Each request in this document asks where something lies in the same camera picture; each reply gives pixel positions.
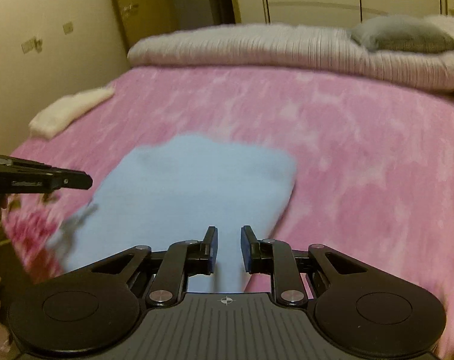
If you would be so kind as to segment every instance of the cushion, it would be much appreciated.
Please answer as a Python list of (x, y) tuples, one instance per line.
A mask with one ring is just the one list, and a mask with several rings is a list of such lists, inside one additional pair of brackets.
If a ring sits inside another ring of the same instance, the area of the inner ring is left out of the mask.
[(454, 38), (416, 17), (378, 16), (353, 28), (352, 39), (369, 51), (391, 50), (439, 54), (454, 50)]

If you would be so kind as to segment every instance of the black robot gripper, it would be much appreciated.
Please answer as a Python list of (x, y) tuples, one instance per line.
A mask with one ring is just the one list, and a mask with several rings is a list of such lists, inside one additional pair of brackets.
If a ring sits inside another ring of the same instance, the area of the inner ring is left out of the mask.
[(271, 292), (187, 292), (190, 276), (214, 271), (209, 227), (200, 242), (136, 246), (28, 290), (8, 311), (21, 357), (435, 359), (445, 311), (423, 288), (325, 245), (257, 240), (249, 226), (240, 244)]

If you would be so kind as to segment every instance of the bed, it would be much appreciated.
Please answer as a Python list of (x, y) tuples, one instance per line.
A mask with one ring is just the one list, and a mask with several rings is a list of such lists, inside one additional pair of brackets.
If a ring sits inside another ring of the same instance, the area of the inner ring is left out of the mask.
[[(279, 66), (138, 66), (112, 85), (111, 100), (62, 134), (12, 153), (94, 180), (91, 190), (62, 190), (46, 206), (23, 196), (20, 210), (5, 213), (5, 232), (36, 280), (61, 273), (45, 243), (127, 153), (196, 132), (291, 154), (296, 186), (272, 237), (300, 250), (327, 244), (427, 288), (448, 310), (438, 353), (454, 353), (453, 103)], [(268, 278), (256, 275), (245, 290), (267, 288)]]

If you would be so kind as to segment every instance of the black circular cover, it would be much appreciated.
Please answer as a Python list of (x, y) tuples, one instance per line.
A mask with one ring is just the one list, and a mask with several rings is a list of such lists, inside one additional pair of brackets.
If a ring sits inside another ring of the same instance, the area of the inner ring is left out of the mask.
[(125, 283), (108, 275), (51, 280), (12, 303), (8, 323), (29, 353), (78, 356), (109, 347), (134, 326), (140, 307)]
[(320, 329), (363, 357), (408, 357), (430, 350), (445, 327), (442, 304), (423, 288), (390, 278), (353, 274), (334, 282), (315, 305)]

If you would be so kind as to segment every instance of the pink bedsheet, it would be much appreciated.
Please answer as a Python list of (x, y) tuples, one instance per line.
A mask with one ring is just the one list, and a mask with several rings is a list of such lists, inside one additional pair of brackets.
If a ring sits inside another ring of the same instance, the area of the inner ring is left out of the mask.
[[(135, 146), (201, 132), (295, 156), (296, 187), (274, 236), (294, 249), (327, 244), (445, 297), (440, 355), (454, 347), (454, 105), (379, 81), (287, 68), (139, 67), (114, 85), (111, 100), (60, 136), (30, 139), (13, 153), (94, 180), (90, 191), (63, 190), (43, 219), (27, 212), (33, 196), (5, 219), (33, 273), (46, 254), (32, 247), (29, 226), (41, 227), (43, 242)], [(49, 267), (47, 275), (58, 273), (55, 260)], [(254, 277), (248, 290), (268, 286)]]

